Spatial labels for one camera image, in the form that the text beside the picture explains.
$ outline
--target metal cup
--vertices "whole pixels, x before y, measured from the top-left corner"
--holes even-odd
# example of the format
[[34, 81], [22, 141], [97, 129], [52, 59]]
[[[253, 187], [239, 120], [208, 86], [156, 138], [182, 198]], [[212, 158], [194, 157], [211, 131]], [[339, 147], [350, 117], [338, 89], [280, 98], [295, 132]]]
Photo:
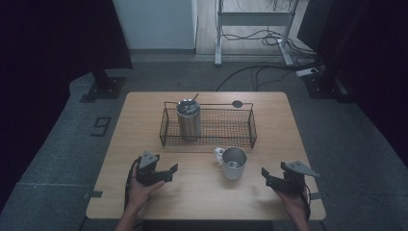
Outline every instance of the metal cup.
[[246, 153], [239, 147], [228, 147], [227, 149], [217, 147], [214, 150], [217, 161], [221, 165], [222, 175], [229, 180], [241, 178], [246, 165]]
[[196, 141], [201, 137], [200, 105], [192, 99], [183, 99], [177, 104], [177, 119], [180, 135], [184, 141]]

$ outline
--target cup handle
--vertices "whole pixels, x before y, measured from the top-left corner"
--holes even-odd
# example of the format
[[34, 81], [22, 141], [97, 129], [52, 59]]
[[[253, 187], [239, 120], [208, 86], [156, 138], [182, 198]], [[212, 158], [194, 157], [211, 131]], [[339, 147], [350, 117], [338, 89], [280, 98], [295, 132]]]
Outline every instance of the cup handle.
[[219, 162], [219, 164], [222, 164], [222, 153], [224, 153], [225, 149], [224, 148], [220, 148], [220, 147], [216, 147], [216, 149], [214, 150], [214, 155], [216, 155], [216, 159]]

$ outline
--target wooden table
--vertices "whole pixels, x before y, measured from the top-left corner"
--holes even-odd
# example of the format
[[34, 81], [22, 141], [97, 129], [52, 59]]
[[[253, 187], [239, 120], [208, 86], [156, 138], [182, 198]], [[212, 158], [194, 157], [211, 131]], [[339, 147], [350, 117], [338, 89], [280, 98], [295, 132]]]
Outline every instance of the wooden table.
[[[283, 177], [280, 163], [301, 161], [309, 166], [291, 106], [283, 92], [200, 92], [199, 103], [253, 103], [257, 140], [247, 147], [242, 178], [225, 179], [213, 154], [215, 146], [162, 146], [159, 138], [164, 102], [194, 97], [196, 92], [131, 92], [127, 95], [111, 144], [87, 209], [88, 218], [120, 218], [124, 186], [133, 161], [147, 150], [160, 154], [156, 170], [178, 163], [173, 181], [154, 192], [140, 211], [143, 219], [288, 219], [278, 195], [265, 185], [264, 167]], [[315, 179], [306, 176], [312, 193]], [[320, 199], [313, 200], [311, 219], [324, 219]]]

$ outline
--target metal rack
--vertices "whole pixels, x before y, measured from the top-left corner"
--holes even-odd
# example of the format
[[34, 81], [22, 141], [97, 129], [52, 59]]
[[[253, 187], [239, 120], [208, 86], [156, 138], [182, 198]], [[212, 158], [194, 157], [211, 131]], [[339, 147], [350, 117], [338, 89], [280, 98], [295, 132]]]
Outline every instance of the metal rack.
[[294, 0], [290, 12], [273, 13], [225, 13], [222, 11], [222, 1], [218, 0], [217, 39], [215, 65], [221, 66], [221, 28], [222, 26], [286, 26], [282, 39], [278, 40], [279, 49], [286, 65], [293, 65], [287, 45], [289, 32], [292, 28], [297, 3]]
[[163, 146], [254, 147], [257, 135], [252, 103], [243, 103], [241, 108], [236, 108], [233, 104], [200, 104], [201, 136], [194, 141], [185, 141], [180, 135], [176, 104], [165, 102], [160, 128], [160, 140]]

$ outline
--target power strip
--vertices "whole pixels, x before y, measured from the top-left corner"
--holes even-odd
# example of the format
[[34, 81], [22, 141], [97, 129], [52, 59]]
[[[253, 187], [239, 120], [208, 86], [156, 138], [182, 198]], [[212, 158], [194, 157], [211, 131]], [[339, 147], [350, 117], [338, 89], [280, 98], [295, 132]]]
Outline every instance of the power strip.
[[304, 70], [299, 70], [296, 72], [297, 77], [303, 77], [307, 75], [315, 75], [318, 74], [319, 71], [316, 68], [309, 68], [309, 69], [304, 69]]

